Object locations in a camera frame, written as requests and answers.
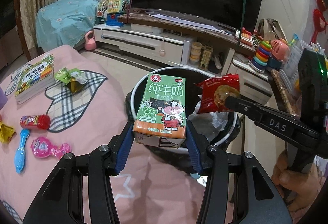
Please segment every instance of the cookie image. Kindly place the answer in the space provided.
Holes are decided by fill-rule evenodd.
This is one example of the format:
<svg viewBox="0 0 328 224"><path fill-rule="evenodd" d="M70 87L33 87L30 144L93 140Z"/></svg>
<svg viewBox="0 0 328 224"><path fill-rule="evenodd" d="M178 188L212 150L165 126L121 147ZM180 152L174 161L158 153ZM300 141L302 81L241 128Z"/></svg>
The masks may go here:
<svg viewBox="0 0 328 224"><path fill-rule="evenodd" d="M217 107L224 106L224 101L228 96L239 97L239 91L229 85L220 85L214 92L214 103Z"/></svg>

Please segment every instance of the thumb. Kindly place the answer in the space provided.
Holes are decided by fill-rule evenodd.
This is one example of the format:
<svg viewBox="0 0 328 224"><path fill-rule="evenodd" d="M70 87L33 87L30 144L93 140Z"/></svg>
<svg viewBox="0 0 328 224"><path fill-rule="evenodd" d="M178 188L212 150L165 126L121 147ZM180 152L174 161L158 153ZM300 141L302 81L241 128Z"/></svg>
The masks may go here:
<svg viewBox="0 0 328 224"><path fill-rule="evenodd" d="M281 186L297 193L306 193L313 188L311 184L306 184L309 175L295 171L285 170L281 173L279 181Z"/></svg>

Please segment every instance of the red snack wrapper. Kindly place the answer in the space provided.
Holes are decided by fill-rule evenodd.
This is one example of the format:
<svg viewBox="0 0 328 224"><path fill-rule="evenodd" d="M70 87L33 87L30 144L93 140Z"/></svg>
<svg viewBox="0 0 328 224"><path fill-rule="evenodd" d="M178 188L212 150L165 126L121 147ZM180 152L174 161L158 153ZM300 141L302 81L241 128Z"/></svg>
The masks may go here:
<svg viewBox="0 0 328 224"><path fill-rule="evenodd" d="M198 114L231 111L224 106L228 96L239 97L239 75L227 74L213 77L196 84L203 89L202 101Z"/></svg>
<svg viewBox="0 0 328 224"><path fill-rule="evenodd" d="M23 129L49 129L50 122L47 115L22 116L20 124Z"/></svg>

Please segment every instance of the cartoon cow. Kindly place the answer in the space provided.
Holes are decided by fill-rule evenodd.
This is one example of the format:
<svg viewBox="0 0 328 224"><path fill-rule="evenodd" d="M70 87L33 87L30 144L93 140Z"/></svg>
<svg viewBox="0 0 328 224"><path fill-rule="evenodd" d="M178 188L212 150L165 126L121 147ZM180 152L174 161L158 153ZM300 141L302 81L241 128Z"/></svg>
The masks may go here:
<svg viewBox="0 0 328 224"><path fill-rule="evenodd" d="M181 114L185 111L185 107L180 102L166 102L165 107L159 107L164 116L162 122L166 130L178 130L178 127L182 124L183 119Z"/></svg>

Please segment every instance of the blue toy wand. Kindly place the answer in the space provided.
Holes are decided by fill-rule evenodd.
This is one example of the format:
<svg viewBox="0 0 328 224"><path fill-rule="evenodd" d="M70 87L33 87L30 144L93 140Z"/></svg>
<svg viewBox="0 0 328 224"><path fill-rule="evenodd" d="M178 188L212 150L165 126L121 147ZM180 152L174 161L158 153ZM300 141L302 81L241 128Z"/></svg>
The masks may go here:
<svg viewBox="0 0 328 224"><path fill-rule="evenodd" d="M30 131L28 129L23 129L20 133L21 139L14 158L17 173L21 173L25 166L25 143L29 135Z"/></svg>

